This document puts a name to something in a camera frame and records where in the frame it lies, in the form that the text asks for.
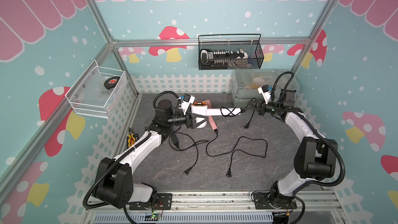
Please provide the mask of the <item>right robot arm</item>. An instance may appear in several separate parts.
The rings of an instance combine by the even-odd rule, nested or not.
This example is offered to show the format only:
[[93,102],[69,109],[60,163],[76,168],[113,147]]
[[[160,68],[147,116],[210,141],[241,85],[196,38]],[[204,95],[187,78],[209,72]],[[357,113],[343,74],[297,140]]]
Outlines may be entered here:
[[285,178],[274,182],[268,193],[252,194],[257,209],[293,209],[300,190],[311,184],[337,186],[346,173],[343,159],[337,150],[337,142],[320,134],[302,110],[294,106],[295,90],[288,89],[289,84],[286,83],[279,98],[275,98],[277,84],[284,75],[294,77],[293,72],[281,73],[271,88],[268,85],[258,88],[263,96],[262,100],[248,103],[261,116],[269,113],[280,118],[300,141],[293,170]]

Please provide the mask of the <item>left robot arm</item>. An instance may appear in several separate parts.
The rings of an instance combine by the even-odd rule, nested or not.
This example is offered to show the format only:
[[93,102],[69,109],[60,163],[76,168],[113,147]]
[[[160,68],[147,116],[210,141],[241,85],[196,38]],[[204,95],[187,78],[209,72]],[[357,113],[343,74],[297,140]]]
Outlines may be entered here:
[[195,97],[190,94],[182,96],[171,94],[177,99],[173,107],[170,100],[160,100],[164,92],[158,94],[153,101],[154,118],[145,127],[143,136],[131,147],[114,158],[104,158],[98,165],[94,184],[83,199],[85,209],[94,209],[111,205],[118,209],[137,204],[145,208],[154,208],[158,203],[157,189],[151,185],[133,181],[133,173],[139,164],[168,137],[173,128],[186,125],[196,129],[208,120],[197,121],[198,114],[189,113],[189,107]]

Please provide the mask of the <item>white hair dryer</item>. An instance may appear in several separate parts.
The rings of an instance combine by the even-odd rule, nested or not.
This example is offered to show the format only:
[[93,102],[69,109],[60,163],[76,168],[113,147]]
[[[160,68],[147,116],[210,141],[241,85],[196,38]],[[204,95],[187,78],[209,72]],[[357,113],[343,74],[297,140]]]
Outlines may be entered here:
[[207,104],[205,102],[194,102],[191,104],[191,112],[192,114],[199,114],[207,116],[222,116],[222,117],[235,117],[240,115],[243,110],[241,108],[212,108],[208,110]]

